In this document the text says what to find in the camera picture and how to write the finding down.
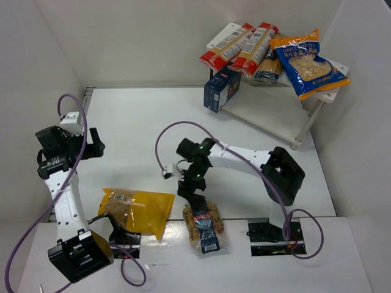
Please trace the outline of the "tricolour fusilli pasta bag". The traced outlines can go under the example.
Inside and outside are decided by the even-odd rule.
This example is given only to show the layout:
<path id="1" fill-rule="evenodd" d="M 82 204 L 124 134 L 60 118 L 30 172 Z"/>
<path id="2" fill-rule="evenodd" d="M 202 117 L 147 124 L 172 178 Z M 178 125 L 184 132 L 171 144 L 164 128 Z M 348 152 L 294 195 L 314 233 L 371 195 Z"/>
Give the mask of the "tricolour fusilli pasta bag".
<path id="1" fill-rule="evenodd" d="M 187 204 L 183 209 L 183 219 L 195 254 L 200 256 L 227 248 L 225 226 L 214 202 L 206 201 L 197 209 Z"/>

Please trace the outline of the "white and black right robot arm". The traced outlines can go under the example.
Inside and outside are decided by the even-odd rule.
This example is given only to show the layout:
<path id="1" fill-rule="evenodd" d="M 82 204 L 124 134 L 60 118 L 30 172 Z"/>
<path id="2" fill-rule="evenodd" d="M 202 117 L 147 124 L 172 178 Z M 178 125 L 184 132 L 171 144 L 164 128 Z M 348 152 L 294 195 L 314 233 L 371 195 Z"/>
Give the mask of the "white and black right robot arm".
<path id="1" fill-rule="evenodd" d="M 305 172 L 282 147 L 272 151 L 248 150 L 206 138 L 202 143 L 183 139 L 177 154 L 190 166 L 182 171 L 177 194 L 192 207 L 201 206 L 204 196 L 196 190 L 206 189 L 205 174 L 209 168 L 227 168 L 260 177 L 270 199 L 281 208 L 281 215 L 272 211 L 270 224 L 280 228 L 284 236 L 290 232 L 291 206 L 302 186 Z"/>

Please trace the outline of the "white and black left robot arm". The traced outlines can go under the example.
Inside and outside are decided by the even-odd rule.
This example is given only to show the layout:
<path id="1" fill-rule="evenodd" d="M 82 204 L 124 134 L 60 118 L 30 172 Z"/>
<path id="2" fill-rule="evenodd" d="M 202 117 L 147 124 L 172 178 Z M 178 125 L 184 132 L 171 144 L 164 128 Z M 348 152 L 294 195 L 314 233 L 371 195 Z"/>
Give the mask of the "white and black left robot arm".
<path id="1" fill-rule="evenodd" d="M 89 131 L 92 143 L 87 145 L 82 144 L 84 135 L 72 134 L 59 126 L 50 126 L 35 134 L 42 146 L 37 155 L 37 173 L 56 199 L 56 246 L 48 250 L 48 257 L 71 283 L 114 262 L 107 240 L 92 231 L 87 222 L 79 194 L 78 174 L 73 170 L 78 156 L 87 160 L 103 155 L 105 145 L 97 129 Z"/>

